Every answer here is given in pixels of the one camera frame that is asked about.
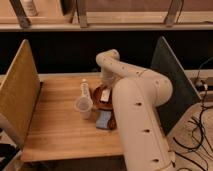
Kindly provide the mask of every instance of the wall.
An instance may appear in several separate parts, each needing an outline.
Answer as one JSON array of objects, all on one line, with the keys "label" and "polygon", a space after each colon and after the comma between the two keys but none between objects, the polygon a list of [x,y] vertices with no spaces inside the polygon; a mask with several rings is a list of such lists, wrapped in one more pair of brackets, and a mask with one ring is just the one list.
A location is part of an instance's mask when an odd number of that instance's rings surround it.
[{"label": "wall", "polygon": [[66,73],[97,71],[96,54],[112,48],[122,61],[149,67],[159,36],[165,36],[185,69],[213,56],[213,31],[1,32],[0,74],[23,39],[30,41],[39,73]]}]

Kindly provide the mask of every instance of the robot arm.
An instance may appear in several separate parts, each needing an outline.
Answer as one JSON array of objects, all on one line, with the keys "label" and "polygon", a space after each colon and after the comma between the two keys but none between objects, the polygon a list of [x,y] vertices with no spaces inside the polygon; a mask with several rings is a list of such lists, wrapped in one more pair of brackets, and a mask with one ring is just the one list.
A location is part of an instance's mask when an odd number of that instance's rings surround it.
[{"label": "robot arm", "polygon": [[155,109],[171,97],[169,79],[120,62],[116,50],[98,54],[96,62],[101,67],[103,84],[112,84],[114,74],[124,77],[113,87],[112,102],[128,170],[174,171]]}]

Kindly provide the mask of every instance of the wooden table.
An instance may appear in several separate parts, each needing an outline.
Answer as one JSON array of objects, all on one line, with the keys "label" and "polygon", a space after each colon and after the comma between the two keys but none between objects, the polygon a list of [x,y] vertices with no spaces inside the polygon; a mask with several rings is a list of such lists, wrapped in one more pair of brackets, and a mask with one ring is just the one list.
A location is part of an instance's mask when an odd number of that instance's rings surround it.
[{"label": "wooden table", "polygon": [[100,85],[98,76],[52,78],[43,82],[21,156],[23,162],[123,154],[117,130],[95,127],[99,115],[95,107],[89,120],[82,119],[74,109],[83,78],[92,90]]}]

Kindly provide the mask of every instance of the tan fabric panel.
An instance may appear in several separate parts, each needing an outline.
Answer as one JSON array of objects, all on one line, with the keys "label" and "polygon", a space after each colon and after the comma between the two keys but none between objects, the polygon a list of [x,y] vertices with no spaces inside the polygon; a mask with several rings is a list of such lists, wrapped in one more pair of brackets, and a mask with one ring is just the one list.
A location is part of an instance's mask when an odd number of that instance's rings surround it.
[{"label": "tan fabric panel", "polygon": [[0,87],[0,127],[22,147],[40,83],[29,42],[24,40]]}]

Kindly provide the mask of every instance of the small white bottle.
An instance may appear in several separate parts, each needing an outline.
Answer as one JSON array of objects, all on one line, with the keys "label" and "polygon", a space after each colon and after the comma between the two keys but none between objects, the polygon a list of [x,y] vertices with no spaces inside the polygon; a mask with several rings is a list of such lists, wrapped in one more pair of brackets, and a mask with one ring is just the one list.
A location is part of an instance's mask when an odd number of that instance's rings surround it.
[{"label": "small white bottle", "polygon": [[27,16],[33,17],[38,15],[38,12],[36,10],[36,6],[33,0],[22,0],[22,2],[23,2],[25,12],[27,13]]},{"label": "small white bottle", "polygon": [[83,79],[81,82],[81,92],[82,92],[82,96],[85,96],[87,98],[91,98],[90,96],[90,91],[89,91],[89,85],[87,83],[86,79]]}]

